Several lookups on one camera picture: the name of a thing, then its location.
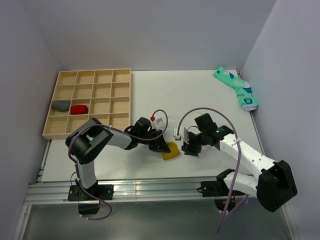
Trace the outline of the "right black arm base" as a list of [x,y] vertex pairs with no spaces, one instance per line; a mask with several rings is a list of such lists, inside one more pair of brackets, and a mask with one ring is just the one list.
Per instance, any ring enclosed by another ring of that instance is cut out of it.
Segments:
[[[202,181],[197,192],[202,194],[202,197],[214,197],[215,206],[219,211],[223,211],[225,204],[227,202],[227,197],[229,194],[229,189],[222,180],[212,180],[212,181]],[[233,190],[231,194],[231,199],[227,207],[228,211],[231,211],[237,204],[236,197],[244,196],[243,192]]]

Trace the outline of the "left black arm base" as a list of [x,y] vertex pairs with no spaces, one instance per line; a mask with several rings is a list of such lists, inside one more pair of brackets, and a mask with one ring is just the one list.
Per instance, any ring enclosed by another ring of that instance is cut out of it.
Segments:
[[[109,201],[113,199],[114,186],[112,184],[99,185],[98,183],[93,185],[91,188],[86,190],[91,195],[95,196],[104,201]],[[95,201],[95,198],[87,195],[79,186],[79,184],[71,185],[69,188],[69,193],[67,200],[69,202],[85,202],[85,201]],[[93,216],[100,210],[102,202],[99,203],[79,203],[78,212],[81,215]]]

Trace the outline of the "yellow sock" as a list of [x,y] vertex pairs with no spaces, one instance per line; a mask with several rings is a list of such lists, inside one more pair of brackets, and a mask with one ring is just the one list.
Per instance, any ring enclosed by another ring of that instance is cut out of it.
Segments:
[[180,155],[180,150],[175,142],[169,141],[166,144],[167,144],[168,148],[170,149],[170,152],[162,152],[161,153],[162,159],[164,161],[171,160],[171,159],[176,158]]

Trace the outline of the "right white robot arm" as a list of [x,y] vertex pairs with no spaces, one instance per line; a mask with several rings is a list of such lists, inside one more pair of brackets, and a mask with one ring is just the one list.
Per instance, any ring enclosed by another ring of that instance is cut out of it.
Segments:
[[198,133],[178,131],[182,137],[181,147],[185,155],[197,157],[204,146],[217,148],[240,161],[249,175],[226,169],[214,181],[203,181],[198,192],[203,197],[222,197],[249,195],[258,199],[269,212],[275,212],[298,194],[290,165],[284,161],[273,160],[235,135],[228,126],[217,126],[208,113],[195,118]]

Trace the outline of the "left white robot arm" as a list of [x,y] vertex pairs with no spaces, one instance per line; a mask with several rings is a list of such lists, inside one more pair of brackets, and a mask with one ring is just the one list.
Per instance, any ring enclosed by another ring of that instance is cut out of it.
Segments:
[[86,200],[95,198],[98,193],[94,160],[107,145],[129,151],[142,144],[147,145],[152,152],[172,153],[163,137],[163,131],[152,127],[151,121],[145,117],[139,118],[124,131],[106,126],[93,117],[71,133],[65,144],[69,157],[76,165],[81,185],[79,194]]

